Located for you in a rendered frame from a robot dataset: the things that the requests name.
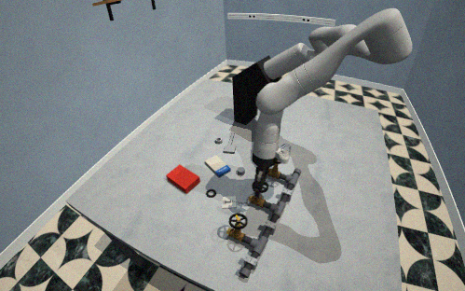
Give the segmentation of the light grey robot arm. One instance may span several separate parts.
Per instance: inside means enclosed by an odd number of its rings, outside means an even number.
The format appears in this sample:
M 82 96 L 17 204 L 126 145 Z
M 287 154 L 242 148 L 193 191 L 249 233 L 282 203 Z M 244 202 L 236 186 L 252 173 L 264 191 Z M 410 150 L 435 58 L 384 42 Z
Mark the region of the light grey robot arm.
M 308 40 L 314 49 L 298 43 L 264 63 L 271 79 L 290 73 L 265 85 L 256 97 L 260 116 L 253 153 L 260 159 L 276 157 L 280 163 L 288 163 L 291 145 L 279 145 L 283 109 L 328 83 L 347 55 L 392 64 L 403 61 L 412 51 L 411 37 L 396 8 L 379 11 L 357 26 L 318 28 Z

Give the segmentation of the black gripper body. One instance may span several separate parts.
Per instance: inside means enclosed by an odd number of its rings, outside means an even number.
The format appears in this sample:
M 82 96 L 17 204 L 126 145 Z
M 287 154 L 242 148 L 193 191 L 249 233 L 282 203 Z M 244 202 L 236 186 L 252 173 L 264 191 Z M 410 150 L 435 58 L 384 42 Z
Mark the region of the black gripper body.
M 253 163 L 258 166 L 257 174 L 262 171 L 263 176 L 265 176 L 266 168 L 273 166 L 276 163 L 276 160 L 276 157 L 274 159 L 260 159 L 253 153 Z

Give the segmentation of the red rectangular block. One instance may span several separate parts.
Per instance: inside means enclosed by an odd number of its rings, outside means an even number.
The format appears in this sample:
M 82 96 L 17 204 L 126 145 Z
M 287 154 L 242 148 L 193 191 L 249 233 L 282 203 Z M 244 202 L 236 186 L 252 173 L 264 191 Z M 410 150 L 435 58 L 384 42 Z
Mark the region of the red rectangular block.
M 182 165 L 178 165 L 166 176 L 168 181 L 180 188 L 186 194 L 200 182 L 199 176 L 190 172 Z

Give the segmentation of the white tag on grey metal chain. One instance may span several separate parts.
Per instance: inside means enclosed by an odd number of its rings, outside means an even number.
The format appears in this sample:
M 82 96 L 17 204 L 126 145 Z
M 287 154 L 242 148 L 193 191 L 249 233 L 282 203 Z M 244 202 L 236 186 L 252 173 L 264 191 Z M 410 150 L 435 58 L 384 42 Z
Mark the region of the white tag on grey metal chain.
M 254 194 L 254 193 L 253 193 Z M 251 196 L 253 195 L 251 194 Z M 249 195 L 249 197 L 251 197 Z M 248 202 L 248 199 L 249 197 L 247 198 L 247 200 L 245 202 Z M 236 196 L 231 196 L 231 197 L 223 197 L 223 200 L 222 200 L 222 209 L 223 208 L 236 208 Z

